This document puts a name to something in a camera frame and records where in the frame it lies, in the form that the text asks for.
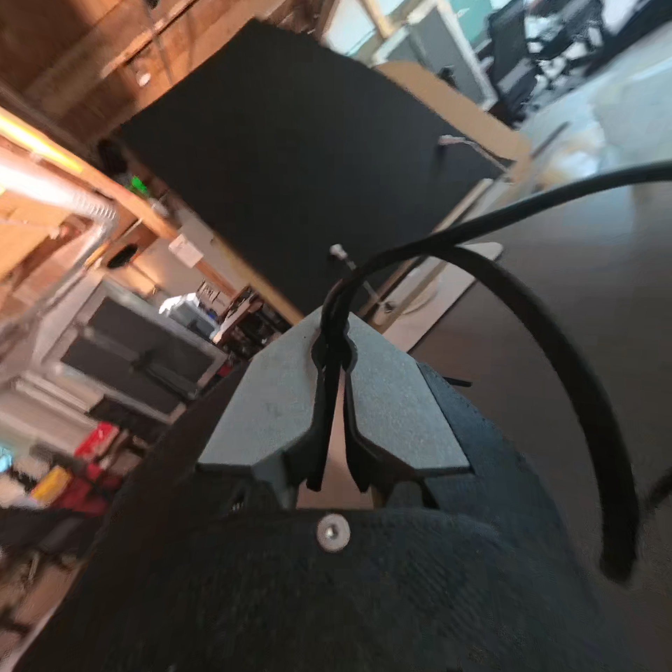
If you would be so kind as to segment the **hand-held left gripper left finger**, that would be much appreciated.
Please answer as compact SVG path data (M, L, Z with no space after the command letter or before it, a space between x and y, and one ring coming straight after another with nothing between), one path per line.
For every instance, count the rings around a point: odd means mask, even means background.
M324 389L313 350L317 308L249 363L198 458L204 472L250 477L295 491L319 460Z

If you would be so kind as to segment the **silver ceiling pipe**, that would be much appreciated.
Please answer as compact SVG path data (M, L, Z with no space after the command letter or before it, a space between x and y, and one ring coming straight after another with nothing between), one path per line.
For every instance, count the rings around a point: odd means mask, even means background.
M38 302L50 304L85 269L85 263L112 236L118 224L116 209L104 198L82 190L27 158L1 150L1 185L40 204L55 206L92 221L76 257L48 284Z

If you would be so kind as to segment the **grey computer monitor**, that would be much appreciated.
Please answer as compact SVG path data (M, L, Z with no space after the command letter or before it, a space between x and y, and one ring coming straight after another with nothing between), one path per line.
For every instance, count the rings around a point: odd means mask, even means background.
M49 353L63 374L164 424L200 395L224 359L210 341L106 281Z

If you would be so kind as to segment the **black floor lamp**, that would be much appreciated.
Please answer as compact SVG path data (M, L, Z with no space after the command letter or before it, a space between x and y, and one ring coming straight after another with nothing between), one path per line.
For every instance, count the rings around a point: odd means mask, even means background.
M116 271L123 268L130 268L132 271L138 273L142 278L144 278L149 284L150 289L145 290L145 294L154 295L157 292L157 284L152 279L149 274L142 270L133 259L139 252L139 246L137 243L129 243L120 248L119 251L114 253L109 257L107 261L104 262L105 269L109 271Z

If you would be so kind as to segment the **white paper wall sign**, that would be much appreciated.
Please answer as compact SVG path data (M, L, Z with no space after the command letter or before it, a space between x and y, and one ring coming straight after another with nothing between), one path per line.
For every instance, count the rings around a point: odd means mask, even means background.
M174 238L169 244L170 253L188 268L197 266L204 258L203 252L198 249L184 234Z

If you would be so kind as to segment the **black board with wooden frame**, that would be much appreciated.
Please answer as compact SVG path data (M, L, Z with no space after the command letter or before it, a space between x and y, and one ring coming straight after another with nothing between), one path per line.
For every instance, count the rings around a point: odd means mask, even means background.
M249 21L118 138L222 241L290 324L346 271L423 239L483 180L518 177L531 144L416 63L370 69L313 38Z

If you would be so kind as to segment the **row of black office chairs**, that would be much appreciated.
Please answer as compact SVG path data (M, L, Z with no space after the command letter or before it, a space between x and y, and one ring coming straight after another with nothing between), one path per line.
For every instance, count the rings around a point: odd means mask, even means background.
M491 113L509 127L524 120L540 80L555 89L589 65L606 37L602 1L510 1L486 23Z

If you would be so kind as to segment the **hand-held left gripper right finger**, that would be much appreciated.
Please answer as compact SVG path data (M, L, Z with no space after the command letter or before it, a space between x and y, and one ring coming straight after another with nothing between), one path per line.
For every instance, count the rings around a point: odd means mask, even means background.
M470 472L470 462L417 361L355 315L345 332L346 460L357 488Z

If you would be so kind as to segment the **red bag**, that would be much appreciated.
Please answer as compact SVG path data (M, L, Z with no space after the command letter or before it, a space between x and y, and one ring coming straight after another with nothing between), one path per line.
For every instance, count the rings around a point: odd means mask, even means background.
M107 512L122 485L122 477L111 472L105 463L105 456L118 436L115 425L98 423L74 454L63 460L60 467L69 480L50 508L86 517L100 517Z

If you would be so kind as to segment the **black dome ceiling fixture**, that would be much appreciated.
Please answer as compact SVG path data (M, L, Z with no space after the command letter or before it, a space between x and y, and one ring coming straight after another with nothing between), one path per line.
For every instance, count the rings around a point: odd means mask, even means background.
M124 180L128 175L128 161L122 149L113 139L103 138L96 145L101 172L115 181Z

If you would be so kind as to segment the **grey equipment box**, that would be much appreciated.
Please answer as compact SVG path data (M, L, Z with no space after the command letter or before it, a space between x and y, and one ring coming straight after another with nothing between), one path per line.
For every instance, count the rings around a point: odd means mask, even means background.
M212 341L220 327L216 317L206 310L196 292L167 298L159 307L159 313L207 341Z

